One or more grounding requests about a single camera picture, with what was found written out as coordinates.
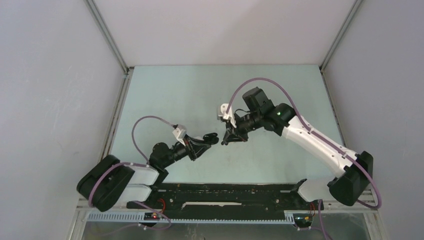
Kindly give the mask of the black oval charging case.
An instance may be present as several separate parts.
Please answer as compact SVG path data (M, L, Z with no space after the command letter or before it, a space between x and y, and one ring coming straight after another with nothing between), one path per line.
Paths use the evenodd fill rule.
M216 132L207 133L202 137L205 144L215 145L219 142L219 137Z

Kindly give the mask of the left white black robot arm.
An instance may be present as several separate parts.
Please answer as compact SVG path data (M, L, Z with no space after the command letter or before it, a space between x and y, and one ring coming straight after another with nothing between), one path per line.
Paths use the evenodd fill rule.
M185 136L183 142L169 147L164 142L154 145L146 164L122 162L114 155L107 155L77 184L76 190L89 206L106 212L118 203L139 201L145 208L153 208L158 194L153 186L168 176L167 167L184 159L195 161L211 146L217 144L217 133L202 138Z

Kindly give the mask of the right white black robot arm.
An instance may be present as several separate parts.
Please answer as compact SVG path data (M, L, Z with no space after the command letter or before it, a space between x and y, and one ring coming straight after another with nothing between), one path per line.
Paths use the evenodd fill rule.
M217 117L225 123L222 145L232 142L246 142L248 134L263 128L274 132L301 146L318 158L333 174L333 179L308 180L299 182L291 194L291 204L304 209L310 202L326 194L345 206L358 203L360 195L371 183L373 156L367 151L358 154L313 128L295 109L286 104L274 105L265 92L255 87L242 96L248 107L247 114L237 115L228 103L217 110Z

